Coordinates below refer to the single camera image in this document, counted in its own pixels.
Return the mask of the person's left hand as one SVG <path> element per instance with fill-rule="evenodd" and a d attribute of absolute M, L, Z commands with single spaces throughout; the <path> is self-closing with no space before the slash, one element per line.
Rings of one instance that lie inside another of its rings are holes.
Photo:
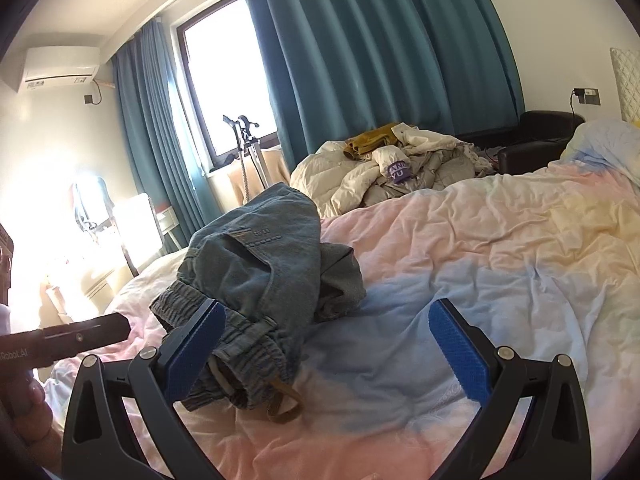
<path fill-rule="evenodd" d="M 61 436 L 52 427 L 52 412 L 41 382 L 32 372 L 18 374 L 1 385 L 1 402 L 9 410 L 14 434 L 19 437 L 32 460 L 51 479 L 57 479 L 61 466 Z"/>

